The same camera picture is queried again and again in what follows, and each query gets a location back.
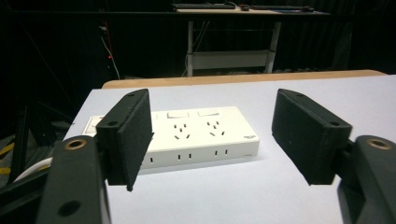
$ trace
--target power outlet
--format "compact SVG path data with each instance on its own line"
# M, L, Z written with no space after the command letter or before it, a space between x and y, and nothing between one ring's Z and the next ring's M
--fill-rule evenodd
M103 116L83 134L94 136ZM260 138L236 106L151 112L153 138L141 169L257 156Z

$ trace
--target table surface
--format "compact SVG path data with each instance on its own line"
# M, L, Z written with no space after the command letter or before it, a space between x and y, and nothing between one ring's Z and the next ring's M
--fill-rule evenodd
M159 77L111 80L106 82L102 89L131 88L131 87L161 87L161 86L190 86L221 83L240 83L257 81L277 81L296 79L324 79L340 77L373 77L386 74L375 70L350 70L330 72L302 72L280 74L254 74L237 76L207 76L207 77Z
M353 126L352 141L370 134L396 142L396 76L366 75L147 87L152 111L238 106L261 139L259 154L141 170L132 192L107 187L113 223L342 223L339 178L330 186L308 186L274 140L276 92L298 91L328 108ZM65 139L139 89L92 90Z

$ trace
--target keyboard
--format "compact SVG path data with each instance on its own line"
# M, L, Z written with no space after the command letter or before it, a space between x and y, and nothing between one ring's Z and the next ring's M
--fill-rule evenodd
M254 10L302 10L303 7L293 6L250 6Z
M235 6L223 4L172 4L173 9L235 9Z

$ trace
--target outlet socket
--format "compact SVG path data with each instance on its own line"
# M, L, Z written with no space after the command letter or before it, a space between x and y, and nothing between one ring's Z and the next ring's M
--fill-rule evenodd
M83 134L102 116L90 118ZM236 106L151 112L154 135L141 169L257 156L260 138Z

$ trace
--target brass insert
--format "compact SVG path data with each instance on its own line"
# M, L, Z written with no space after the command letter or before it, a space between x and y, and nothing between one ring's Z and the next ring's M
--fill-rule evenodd
M84 147L87 144L87 141L84 139L75 139L70 141L64 146L65 149L75 150Z
M370 146L376 147L376 148L379 148L379 149L388 150L388 149L392 148L392 146L389 143L387 143L385 141L382 141L380 139L371 138L371 139L367 140L367 143Z

